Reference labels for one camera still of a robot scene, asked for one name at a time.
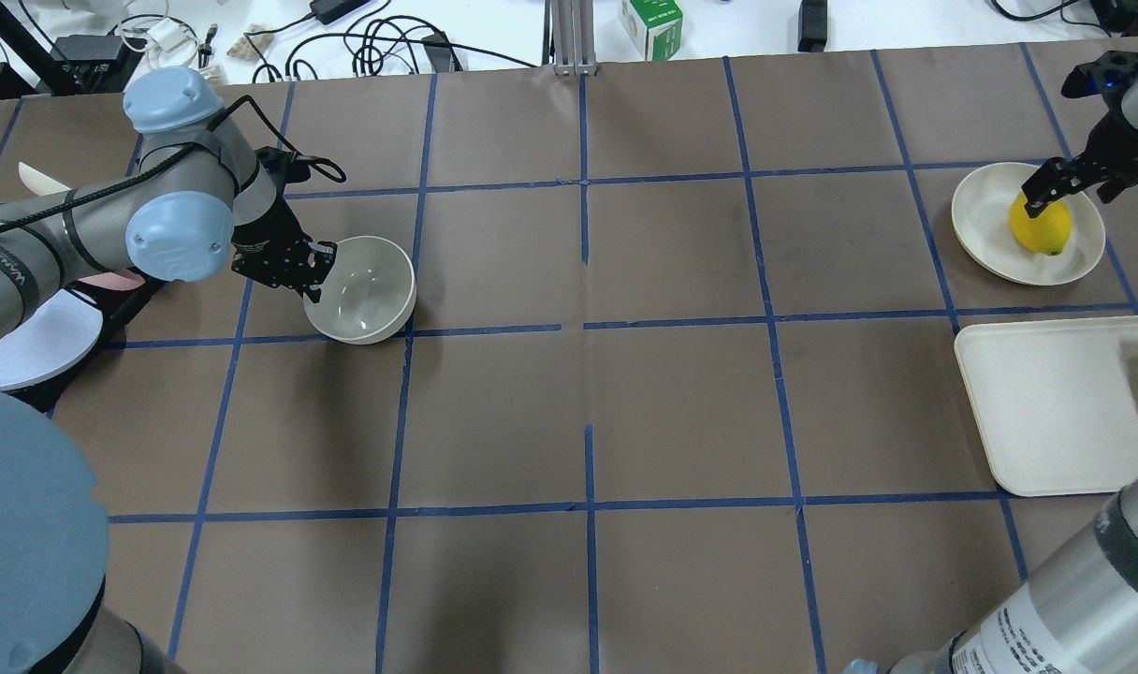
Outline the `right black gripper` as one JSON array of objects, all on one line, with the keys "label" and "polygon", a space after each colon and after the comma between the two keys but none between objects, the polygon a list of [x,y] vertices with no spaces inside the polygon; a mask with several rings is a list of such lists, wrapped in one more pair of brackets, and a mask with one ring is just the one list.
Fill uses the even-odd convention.
[{"label": "right black gripper", "polygon": [[1095,187],[1100,203],[1111,204],[1133,186],[1138,186],[1138,129],[1110,110],[1087,137],[1081,162],[1052,157],[1026,178],[1021,205],[1026,217],[1034,219],[1086,187]]}]

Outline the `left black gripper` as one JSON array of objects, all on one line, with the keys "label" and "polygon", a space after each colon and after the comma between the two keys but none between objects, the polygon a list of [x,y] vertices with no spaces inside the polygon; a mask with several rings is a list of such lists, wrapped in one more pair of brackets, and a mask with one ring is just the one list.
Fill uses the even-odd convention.
[{"label": "left black gripper", "polygon": [[287,287],[304,299],[320,302],[338,244],[322,243],[304,231],[284,199],[284,188],[308,181],[313,172],[338,181],[338,165],[288,150],[257,150],[255,158],[254,176],[236,196],[231,268],[259,285]]}]

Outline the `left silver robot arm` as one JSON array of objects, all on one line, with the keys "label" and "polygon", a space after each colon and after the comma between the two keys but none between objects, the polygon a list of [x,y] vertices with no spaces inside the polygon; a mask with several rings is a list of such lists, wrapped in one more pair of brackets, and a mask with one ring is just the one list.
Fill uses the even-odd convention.
[{"label": "left silver robot arm", "polygon": [[[0,203],[0,340],[69,283],[131,268],[195,282],[231,265],[320,298],[337,247],[304,233],[284,202],[290,170],[266,167],[200,73],[145,74],[123,107],[145,137],[137,175]],[[85,457],[0,392],[0,673],[181,671],[107,606],[108,558]]]}]

